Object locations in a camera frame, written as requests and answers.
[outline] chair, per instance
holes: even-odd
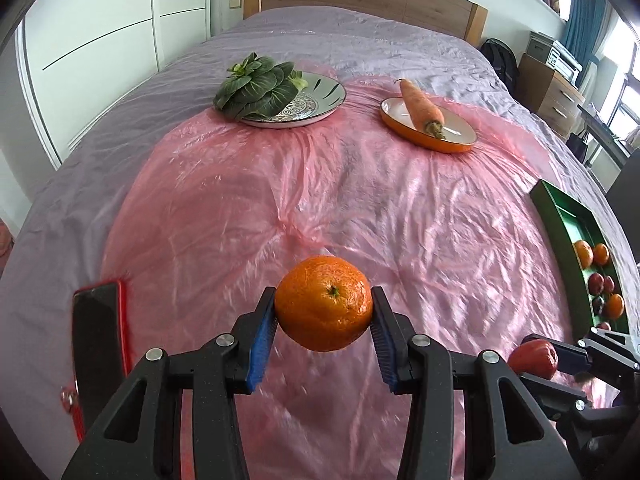
[[[607,202],[625,232],[636,264],[640,262],[640,150],[634,150],[607,191]]]

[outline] mandarin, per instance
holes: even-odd
[[[605,244],[597,244],[593,248],[593,261],[603,267],[609,263],[609,248]]]
[[[619,294],[612,294],[604,306],[604,313],[609,319],[618,319],[625,311],[625,300]]]
[[[575,253],[580,260],[580,266],[583,269],[588,269],[593,263],[593,250],[591,246],[584,240],[578,240],[574,244]]]
[[[297,264],[278,285],[274,306],[285,334],[315,352],[354,342],[373,313],[366,277],[336,256],[312,256]]]

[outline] smartphone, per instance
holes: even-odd
[[[74,294],[71,341],[81,416],[78,436],[91,427],[131,370],[125,299],[120,280]]]

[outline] chest of drawers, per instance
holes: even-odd
[[[514,97],[563,139],[569,136],[584,97],[558,72],[523,54]]]

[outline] white plate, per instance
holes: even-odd
[[[242,119],[259,128],[297,128],[317,123],[334,113],[347,97],[347,91],[335,79],[313,72],[303,72],[308,86],[275,117]]]

